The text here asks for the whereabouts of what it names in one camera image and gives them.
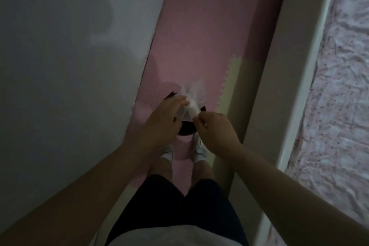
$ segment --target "bed frame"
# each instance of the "bed frame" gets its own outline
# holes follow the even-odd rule
[[[244,145],[282,171],[298,134],[329,4],[330,0],[283,1],[252,109]],[[229,199],[250,245],[264,246],[270,221],[237,174]]]

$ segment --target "plastic bag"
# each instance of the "plastic bag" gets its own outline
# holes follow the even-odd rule
[[[192,118],[196,117],[201,112],[200,109],[205,106],[206,91],[203,81],[183,84],[178,95],[186,95],[186,100],[190,104],[182,106],[177,112],[177,117],[182,118],[183,121],[192,122]]]

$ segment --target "bed sheet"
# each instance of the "bed sheet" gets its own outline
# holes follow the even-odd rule
[[[369,227],[369,0],[331,1],[286,174]]]

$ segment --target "black object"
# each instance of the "black object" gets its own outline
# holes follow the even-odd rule
[[[171,98],[173,96],[175,96],[177,93],[176,92],[171,92],[166,98]],[[201,111],[206,111],[205,106],[203,108],[200,108]],[[178,135],[180,136],[187,136],[187,135],[192,135],[194,133],[197,132],[197,129],[195,127],[195,125],[193,124],[193,122],[189,122],[189,121],[182,121],[182,127],[179,130]]]
[[[161,175],[153,174],[137,190],[110,231],[105,246],[128,231],[192,225],[248,246],[245,232],[223,190],[201,179],[186,196]]]

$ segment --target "pink foam mat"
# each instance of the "pink foam mat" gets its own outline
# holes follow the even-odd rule
[[[164,0],[127,134],[183,83],[202,79],[206,108],[214,111],[233,56],[243,56],[258,0]],[[173,183],[184,194],[190,187],[192,137],[174,141]],[[131,185],[139,186],[150,161]]]

